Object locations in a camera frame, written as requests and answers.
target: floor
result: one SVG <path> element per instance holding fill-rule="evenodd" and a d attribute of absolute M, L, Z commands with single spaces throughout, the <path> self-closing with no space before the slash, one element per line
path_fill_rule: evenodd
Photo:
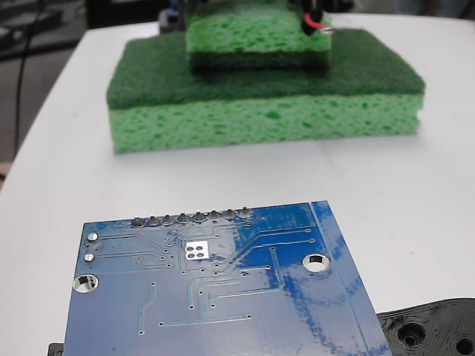
<path fill-rule="evenodd" d="M 30 57 L 24 69 L 20 137 L 23 140 L 73 50 Z M 0 62 L 0 162 L 13 159 L 19 60 Z"/>

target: blue circuit board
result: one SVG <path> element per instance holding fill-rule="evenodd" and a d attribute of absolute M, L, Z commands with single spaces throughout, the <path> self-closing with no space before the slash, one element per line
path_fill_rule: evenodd
<path fill-rule="evenodd" d="M 64 356 L 391 355 L 327 202 L 84 225 Z"/>

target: scouring pad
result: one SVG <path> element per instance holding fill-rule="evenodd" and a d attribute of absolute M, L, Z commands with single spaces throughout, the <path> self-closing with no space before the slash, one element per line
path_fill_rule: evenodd
<path fill-rule="evenodd" d="M 108 91 L 117 153 L 415 134 L 425 84 L 364 30 L 333 36 L 332 67 L 192 75 L 183 33 L 128 43 Z"/>
<path fill-rule="evenodd" d="M 328 68 L 331 36 L 307 36 L 302 18 L 288 0 L 198 1 L 186 37 L 191 69 Z"/>

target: green sponge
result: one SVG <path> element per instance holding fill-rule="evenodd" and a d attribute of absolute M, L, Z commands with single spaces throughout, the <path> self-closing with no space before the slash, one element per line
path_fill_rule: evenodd
<path fill-rule="evenodd" d="M 307 36 L 301 29 L 303 15 L 288 4 L 288 0 L 198 4 L 186 37 L 191 69 L 328 68 L 331 36 L 318 31 Z M 330 17 L 325 16 L 323 23 L 330 24 Z"/>
<path fill-rule="evenodd" d="M 129 42 L 108 91 L 117 153 L 414 134 L 425 85 L 364 30 L 333 36 L 325 71 L 191 75 L 183 33 Z"/>

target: red wire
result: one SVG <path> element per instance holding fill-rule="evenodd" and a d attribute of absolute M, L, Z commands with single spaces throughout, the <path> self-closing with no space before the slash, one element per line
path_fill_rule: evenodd
<path fill-rule="evenodd" d="M 305 14 L 305 22 L 306 22 L 310 27 L 318 28 L 319 30 L 321 30 L 322 28 L 327 28 L 327 26 L 324 25 L 324 24 L 319 24 L 318 22 L 314 22 L 314 21 L 310 18 L 310 13 L 306 13 L 306 14 Z"/>

